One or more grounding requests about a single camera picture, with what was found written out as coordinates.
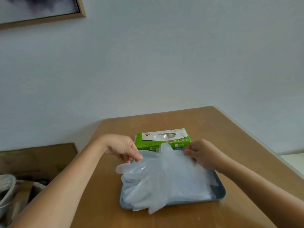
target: blue tray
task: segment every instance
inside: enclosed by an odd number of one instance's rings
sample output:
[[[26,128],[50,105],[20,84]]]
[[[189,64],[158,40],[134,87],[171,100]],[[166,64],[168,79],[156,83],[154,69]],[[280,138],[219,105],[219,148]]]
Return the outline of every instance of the blue tray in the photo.
[[[176,201],[176,202],[172,202],[172,203],[169,203],[167,204],[167,206],[170,206],[170,205],[179,205],[179,204],[189,204],[189,203],[201,203],[201,202],[209,202],[209,201],[218,201],[218,200],[221,200],[223,199],[225,196],[226,196],[226,190],[225,190],[225,187],[223,186],[221,180],[219,179],[219,177],[217,176],[216,172],[214,170],[208,170],[211,174],[214,175],[215,179],[216,179],[216,182],[218,184],[218,186],[213,186],[213,185],[210,185],[214,195],[215,195],[215,199],[211,199],[211,200],[202,200],[202,201],[196,201],[196,202],[183,202],[183,201]],[[133,207],[131,204],[128,204],[128,203],[125,203],[123,201],[123,187],[121,189],[121,193],[120,193],[120,200],[119,200],[119,203],[120,203],[120,206],[125,209],[125,210],[132,210]]]

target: picture frame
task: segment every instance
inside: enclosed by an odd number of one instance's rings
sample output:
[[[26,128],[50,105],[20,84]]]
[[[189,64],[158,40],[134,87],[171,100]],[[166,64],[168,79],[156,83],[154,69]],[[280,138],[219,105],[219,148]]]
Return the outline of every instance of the picture frame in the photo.
[[[0,30],[86,17],[82,0],[75,0],[75,1],[78,8],[78,12],[66,13],[55,16],[38,17],[35,19],[26,19],[26,20],[14,21],[14,22],[6,22],[6,23],[0,22]]]

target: white wall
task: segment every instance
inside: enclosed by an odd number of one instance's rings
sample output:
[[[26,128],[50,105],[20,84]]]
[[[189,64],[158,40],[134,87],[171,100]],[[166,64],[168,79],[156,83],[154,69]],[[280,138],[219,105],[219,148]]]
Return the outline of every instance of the white wall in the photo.
[[[276,152],[304,148],[304,0],[83,0],[88,17],[0,31],[0,150],[98,121],[217,105]]]

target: wooden frame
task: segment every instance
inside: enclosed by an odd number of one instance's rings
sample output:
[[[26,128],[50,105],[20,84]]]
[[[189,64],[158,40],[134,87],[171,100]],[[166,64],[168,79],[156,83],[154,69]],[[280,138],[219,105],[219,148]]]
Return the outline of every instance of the wooden frame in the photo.
[[[77,5],[79,8],[79,13],[64,14],[64,15],[58,15],[58,16],[45,17],[45,18],[17,21],[17,22],[2,23],[2,24],[0,24],[0,30],[86,17],[86,13],[85,13],[85,9],[83,7],[82,0],[76,0],[76,1],[77,1]]]

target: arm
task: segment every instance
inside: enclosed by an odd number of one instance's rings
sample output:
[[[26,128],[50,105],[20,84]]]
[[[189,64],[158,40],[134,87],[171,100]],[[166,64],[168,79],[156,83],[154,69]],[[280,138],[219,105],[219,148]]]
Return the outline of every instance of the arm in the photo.
[[[277,227],[303,227],[304,202],[232,160],[206,140],[184,151],[204,168],[230,178]]]
[[[142,155],[131,138],[104,135],[89,143],[13,221],[10,228],[68,228],[97,163],[105,153],[114,153],[126,162]]]

